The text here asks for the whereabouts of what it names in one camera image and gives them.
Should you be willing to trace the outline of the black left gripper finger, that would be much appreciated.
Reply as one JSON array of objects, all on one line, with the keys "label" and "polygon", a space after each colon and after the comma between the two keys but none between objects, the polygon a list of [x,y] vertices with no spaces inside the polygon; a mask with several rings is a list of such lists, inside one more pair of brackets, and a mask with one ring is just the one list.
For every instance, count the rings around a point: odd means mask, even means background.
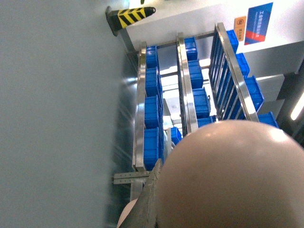
[{"label": "black left gripper finger", "polygon": [[130,213],[122,222],[122,228],[157,228],[156,187],[161,173],[159,159],[150,172],[145,186]]}]

